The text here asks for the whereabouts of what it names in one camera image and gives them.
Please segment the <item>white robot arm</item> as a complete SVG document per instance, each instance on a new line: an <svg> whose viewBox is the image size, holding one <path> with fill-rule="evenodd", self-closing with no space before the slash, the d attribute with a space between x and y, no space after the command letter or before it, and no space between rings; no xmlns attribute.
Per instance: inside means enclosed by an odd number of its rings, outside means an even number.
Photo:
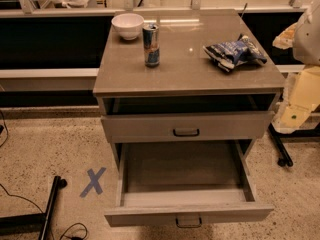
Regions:
<svg viewBox="0 0 320 240"><path fill-rule="evenodd" d="M293 57L304 64L301 72L287 76L283 101L272 122L277 132L290 134L320 105L320 0L313 0L299 20L282 31L272 45L291 48Z"/></svg>

